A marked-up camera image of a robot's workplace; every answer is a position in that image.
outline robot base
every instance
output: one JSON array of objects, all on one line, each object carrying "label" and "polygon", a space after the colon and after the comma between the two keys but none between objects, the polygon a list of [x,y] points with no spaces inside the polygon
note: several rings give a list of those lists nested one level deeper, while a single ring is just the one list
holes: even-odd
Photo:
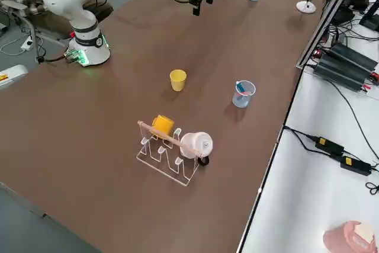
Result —
[{"label": "robot base", "polygon": [[309,1],[300,1],[296,4],[296,8],[306,14],[312,14],[316,12],[316,6],[312,2]]},{"label": "robot base", "polygon": [[101,47],[86,47],[78,44],[75,39],[72,39],[69,43],[69,49],[81,51],[82,58],[78,59],[78,62],[82,66],[102,64],[111,56],[111,52],[105,40]]}]

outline yellow tag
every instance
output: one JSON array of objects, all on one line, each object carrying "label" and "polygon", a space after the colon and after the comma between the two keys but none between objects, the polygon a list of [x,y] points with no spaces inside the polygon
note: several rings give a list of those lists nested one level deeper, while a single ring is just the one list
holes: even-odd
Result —
[{"label": "yellow tag", "polygon": [[0,74],[0,81],[6,80],[8,78],[8,75],[6,74]]}]

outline green led light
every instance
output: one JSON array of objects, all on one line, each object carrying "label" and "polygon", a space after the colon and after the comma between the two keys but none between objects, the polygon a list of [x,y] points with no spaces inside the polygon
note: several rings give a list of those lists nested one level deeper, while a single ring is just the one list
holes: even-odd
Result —
[{"label": "green led light", "polygon": [[104,35],[102,35],[102,39],[103,39],[104,43],[107,45],[107,48],[109,49],[109,44],[107,43],[107,40],[105,39]]},{"label": "green led light", "polygon": [[78,50],[78,62],[83,65],[88,65],[89,61],[83,50]]}]

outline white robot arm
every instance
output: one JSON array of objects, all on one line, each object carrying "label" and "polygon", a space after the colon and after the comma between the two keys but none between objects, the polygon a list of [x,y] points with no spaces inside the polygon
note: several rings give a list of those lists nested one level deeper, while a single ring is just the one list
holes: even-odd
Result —
[{"label": "white robot arm", "polygon": [[98,65],[110,57],[110,50],[98,28],[95,15],[83,9],[87,0],[43,0],[54,14],[68,19],[75,32],[67,55],[77,58],[82,66]]}]

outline yellow cup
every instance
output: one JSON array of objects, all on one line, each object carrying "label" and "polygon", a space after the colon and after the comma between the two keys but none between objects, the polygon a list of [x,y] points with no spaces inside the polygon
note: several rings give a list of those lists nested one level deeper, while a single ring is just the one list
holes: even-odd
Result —
[{"label": "yellow cup", "polygon": [[165,116],[158,115],[153,120],[152,126],[154,129],[160,130],[162,133],[169,136],[171,133],[172,127],[174,126],[174,121],[170,120],[169,118]]},{"label": "yellow cup", "polygon": [[175,69],[170,73],[171,86],[175,91],[182,91],[187,74],[181,69]]}]

